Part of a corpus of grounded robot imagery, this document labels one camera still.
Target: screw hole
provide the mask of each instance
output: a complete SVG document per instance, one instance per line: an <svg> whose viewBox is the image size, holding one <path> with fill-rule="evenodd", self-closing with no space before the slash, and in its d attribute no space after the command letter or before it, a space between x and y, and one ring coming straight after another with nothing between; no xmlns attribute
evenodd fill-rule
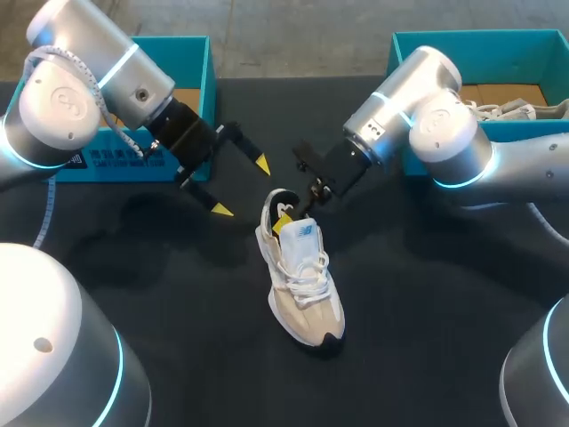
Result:
<svg viewBox="0 0 569 427"><path fill-rule="evenodd" d="M53 345L47 338L37 338L34 341L34 347L41 353L51 353L53 351Z"/></svg>
<svg viewBox="0 0 569 427"><path fill-rule="evenodd" d="M145 102L148 100L148 91L146 89L139 89L136 91L136 99L140 102Z"/></svg>

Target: white cable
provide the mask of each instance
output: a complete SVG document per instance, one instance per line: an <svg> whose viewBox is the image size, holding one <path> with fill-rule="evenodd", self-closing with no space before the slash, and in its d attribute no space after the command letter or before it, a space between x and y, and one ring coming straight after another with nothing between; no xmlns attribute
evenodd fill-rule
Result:
<svg viewBox="0 0 569 427"><path fill-rule="evenodd" d="M45 239L47 230L50 228L50 222L52 221L53 208L55 206L55 175L52 176L47 182L47 202L45 203L45 213L44 221L42 222L42 228L37 234L36 241L34 242L34 248L39 249Z"/></svg>
<svg viewBox="0 0 569 427"><path fill-rule="evenodd" d="M537 206L533 203L528 203L527 207L530 208L530 211L532 212L533 215L535 215L535 217L537 218L537 220L541 223L541 225L543 226L543 228L558 242L562 243L565 246L569 246L569 239L568 238L564 238L561 234L559 234L557 232L557 230L555 230L551 224L548 222L548 220L545 219L545 216L543 216L543 214L540 212L540 210L537 208Z"/></svg>
<svg viewBox="0 0 569 427"><path fill-rule="evenodd" d="M40 46L35 49L32 53L28 55L26 61L24 63L24 74L23 79L24 83L26 83L29 78L31 77L32 73L34 72L35 59L45 59L45 55L56 55L65 60L69 60L87 79L87 87L91 90L97 107L100 108L100 112L103 115L105 122L107 122L108 127L110 127L121 140L123 140L134 152L137 154L138 157L143 158L144 152L142 148L124 131L115 123L113 118L111 117L110 113L108 112L107 103L103 98L103 94L100 91L99 83L97 79L91 72L91 70L87 67L87 65L75 54L70 51L66 51L56 46Z"/></svg>

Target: sneaker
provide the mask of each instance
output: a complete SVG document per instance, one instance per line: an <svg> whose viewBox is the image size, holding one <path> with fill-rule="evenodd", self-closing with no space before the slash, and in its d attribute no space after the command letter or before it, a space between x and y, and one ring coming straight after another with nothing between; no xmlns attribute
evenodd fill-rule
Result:
<svg viewBox="0 0 569 427"><path fill-rule="evenodd" d="M296 341L337 348L344 335L344 311L328 271L322 231L312 218L293 221L286 214L299 202L292 191L272 191L255 230L273 282L268 305Z"/></svg>
<svg viewBox="0 0 569 427"><path fill-rule="evenodd" d="M480 105L469 101L467 106L472 110L478 121L487 120L544 120L569 118L569 100L552 107L532 105L521 98L504 105Z"/></svg>

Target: new balance logo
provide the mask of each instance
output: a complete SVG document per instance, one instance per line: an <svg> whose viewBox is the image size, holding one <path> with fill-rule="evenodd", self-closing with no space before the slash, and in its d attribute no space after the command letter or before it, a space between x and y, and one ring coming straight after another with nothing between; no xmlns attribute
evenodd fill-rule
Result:
<svg viewBox="0 0 569 427"><path fill-rule="evenodd" d="M307 225L306 227L302 227L302 228L299 230L298 237L299 237L299 238L303 238L303 237L305 237L305 236L309 236L310 233L312 233L312 226L311 226L311 225Z"/></svg>

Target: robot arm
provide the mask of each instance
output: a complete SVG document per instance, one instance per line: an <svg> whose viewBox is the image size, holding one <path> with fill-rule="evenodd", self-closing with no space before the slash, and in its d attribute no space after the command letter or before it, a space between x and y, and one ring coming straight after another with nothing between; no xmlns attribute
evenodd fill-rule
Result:
<svg viewBox="0 0 569 427"><path fill-rule="evenodd" d="M59 58L42 61L0 117L0 189L57 173L95 136L100 110Z"/></svg>
<svg viewBox="0 0 569 427"><path fill-rule="evenodd" d="M300 214L332 194L341 197L372 165L386 165L408 142L418 106L444 89L459 91L461 86L459 70L445 55L428 46L416 49L344 124L343 141L326 156L307 142L294 149L301 170L316 176Z"/></svg>
<svg viewBox="0 0 569 427"><path fill-rule="evenodd" d="M424 102L409 133L437 186L464 206L569 197L569 133L492 142L451 92Z"/></svg>
<svg viewBox="0 0 569 427"><path fill-rule="evenodd" d="M343 142L325 157L306 142L294 149L301 170L317 177L294 215L341 197L408 141L458 205L569 198L569 133L491 142L460 101L460 88L461 75L446 56L427 46L414 51L346 122Z"/></svg>
<svg viewBox="0 0 569 427"><path fill-rule="evenodd" d="M188 185L189 177L224 141L234 142L269 174L266 162L259 163L264 155L237 124L216 132L177 101L173 80L90 0L49 0L30 23L27 38L42 60L35 73L50 68L51 85L37 85L38 78L31 77L3 120L0 166L6 167L0 172L0 189L42 179L63 167L96 134L99 121L94 120L100 116L95 106L140 157L151 156L160 145L167 148L180 162L176 181L190 193L196 188ZM72 85L68 76L75 78ZM38 108L30 110L36 101ZM77 117L62 116L78 110ZM132 130L145 126L155 138L151 147L138 147L110 113Z"/></svg>

